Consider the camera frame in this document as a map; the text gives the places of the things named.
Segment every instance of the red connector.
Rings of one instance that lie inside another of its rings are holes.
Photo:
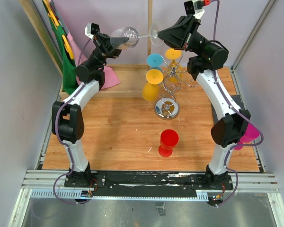
[[[204,0],[204,5],[207,6],[210,4],[210,0]]]

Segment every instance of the round metal base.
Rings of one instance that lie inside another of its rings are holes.
[[[174,100],[171,98],[163,98],[156,102],[155,104],[155,113],[156,115],[163,120],[172,120],[179,114],[179,105],[175,102],[174,105],[170,106],[169,109],[165,109],[165,104],[170,105],[174,103]]]

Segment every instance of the gray floor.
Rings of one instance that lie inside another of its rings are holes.
[[[266,194],[239,193],[218,209],[206,202],[92,200],[65,205],[56,199],[34,199],[25,227],[275,227]]]

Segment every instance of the wooden board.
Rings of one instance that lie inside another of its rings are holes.
[[[118,76],[126,83],[122,74],[118,73]],[[220,70],[219,76],[229,93],[236,94],[229,69]],[[186,81],[190,78],[188,73],[184,75]],[[82,138],[91,168],[204,171],[212,158],[214,147],[210,135],[213,126],[210,101],[200,86],[190,88],[183,85],[176,93],[176,98],[180,113],[171,121],[159,119],[153,110],[154,103],[146,102],[142,98],[91,99],[83,110],[85,132]],[[168,128],[174,129],[180,140],[172,156],[163,158],[158,154],[160,134]],[[64,147],[52,136],[43,169],[68,167],[69,161]],[[258,171],[253,149],[235,151],[230,160],[230,168],[237,171]]]

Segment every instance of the wine glass stem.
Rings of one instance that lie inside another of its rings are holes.
[[[144,38],[144,37],[149,37],[151,34],[150,33],[147,33],[147,34],[142,34],[142,35],[139,35],[140,38]]]

